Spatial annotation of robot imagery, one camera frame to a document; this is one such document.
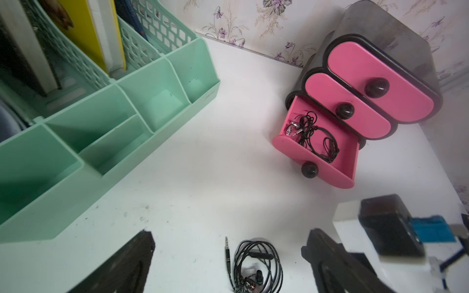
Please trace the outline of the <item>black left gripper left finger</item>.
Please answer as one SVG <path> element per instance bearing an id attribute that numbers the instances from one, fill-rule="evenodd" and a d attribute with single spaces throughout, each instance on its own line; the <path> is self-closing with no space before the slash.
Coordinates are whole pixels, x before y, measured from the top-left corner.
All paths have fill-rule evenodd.
<path id="1" fill-rule="evenodd" d="M 142 293 L 154 251 L 151 232 L 142 230 L 70 292 Z"/>

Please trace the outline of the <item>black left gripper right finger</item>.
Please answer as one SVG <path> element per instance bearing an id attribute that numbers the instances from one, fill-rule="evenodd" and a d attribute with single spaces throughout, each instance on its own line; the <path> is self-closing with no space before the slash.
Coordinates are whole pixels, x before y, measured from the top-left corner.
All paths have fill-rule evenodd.
<path id="1" fill-rule="evenodd" d="M 302 257 L 319 293 L 391 293 L 386 284 L 319 228 L 310 231 Z"/>

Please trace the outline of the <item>black earphones top coil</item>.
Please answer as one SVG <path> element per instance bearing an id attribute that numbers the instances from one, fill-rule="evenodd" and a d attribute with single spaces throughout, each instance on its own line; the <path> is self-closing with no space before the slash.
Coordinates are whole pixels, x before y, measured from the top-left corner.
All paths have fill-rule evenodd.
<path id="1" fill-rule="evenodd" d="M 283 286 L 283 267 L 279 253 L 263 238 L 243 240 L 230 253 L 224 241 L 227 275 L 234 293 L 279 293 Z"/>

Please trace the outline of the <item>black earphones coil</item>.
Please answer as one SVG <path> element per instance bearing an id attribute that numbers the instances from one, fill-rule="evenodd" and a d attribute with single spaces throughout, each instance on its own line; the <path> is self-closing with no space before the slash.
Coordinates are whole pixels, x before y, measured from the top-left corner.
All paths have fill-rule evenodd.
<path id="1" fill-rule="evenodd" d="M 263 238 L 243 240 L 230 253 L 224 241 L 227 275 L 234 293 L 279 293 L 283 286 L 283 267 L 279 253 Z"/>
<path id="2" fill-rule="evenodd" d="M 308 129 L 300 135 L 299 144 L 304 148 L 309 149 L 314 155 L 322 159 L 323 161 L 331 164 L 336 160 L 340 149 L 338 147 L 338 141 L 334 135 L 326 128 L 318 125 L 318 115 L 314 111 L 308 111 L 306 115 L 311 117 Z M 322 150 L 318 151 L 313 146 L 313 135 L 322 134 Z"/>

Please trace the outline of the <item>black earphones bottom coil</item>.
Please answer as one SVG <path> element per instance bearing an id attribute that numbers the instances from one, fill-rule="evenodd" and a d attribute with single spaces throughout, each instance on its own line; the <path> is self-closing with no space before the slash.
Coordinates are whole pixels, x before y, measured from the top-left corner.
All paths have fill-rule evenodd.
<path id="1" fill-rule="evenodd" d="M 300 135 L 299 144 L 304 148 L 309 149 L 314 155 L 322 159 L 323 161 L 331 164 L 336 160 L 340 149 L 338 147 L 338 141 L 334 135 L 326 128 L 318 125 L 318 115 L 314 111 L 308 111 L 306 115 L 311 117 L 308 129 Z M 322 150 L 318 151 L 313 146 L 313 135 L 322 134 Z"/>

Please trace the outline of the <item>pink top drawer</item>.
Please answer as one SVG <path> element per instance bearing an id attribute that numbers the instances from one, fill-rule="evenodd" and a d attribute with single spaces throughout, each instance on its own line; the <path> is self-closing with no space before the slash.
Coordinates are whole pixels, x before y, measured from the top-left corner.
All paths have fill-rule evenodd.
<path id="1" fill-rule="evenodd" d="M 337 45 L 327 64 L 332 73 L 399 122 L 417 122 L 434 110 L 430 97 L 355 42 Z"/>

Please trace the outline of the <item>pink drawer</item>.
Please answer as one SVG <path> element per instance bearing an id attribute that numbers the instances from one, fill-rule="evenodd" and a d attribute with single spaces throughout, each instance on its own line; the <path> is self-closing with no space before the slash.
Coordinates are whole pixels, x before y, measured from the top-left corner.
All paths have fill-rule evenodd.
<path id="1" fill-rule="evenodd" d="M 336 117 L 367 139 L 381 139 L 394 125 L 325 73 L 315 73 L 305 82 L 306 92 Z"/>
<path id="2" fill-rule="evenodd" d="M 434 110 L 430 97 L 355 42 L 337 45 L 327 64 L 332 73 L 399 122 L 417 122 Z"/>
<path id="3" fill-rule="evenodd" d="M 355 186 L 360 139 L 307 98 L 293 98 L 272 145 L 301 165 L 307 178 L 341 189 Z"/>

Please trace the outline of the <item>pink bottom drawer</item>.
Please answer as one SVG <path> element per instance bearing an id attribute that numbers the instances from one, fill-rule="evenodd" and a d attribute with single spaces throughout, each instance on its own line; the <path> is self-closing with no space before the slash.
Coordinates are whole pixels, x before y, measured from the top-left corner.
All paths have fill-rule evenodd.
<path id="1" fill-rule="evenodd" d="M 301 165 L 307 178 L 341 189 L 355 186 L 360 139 L 307 98 L 293 98 L 272 145 Z"/>

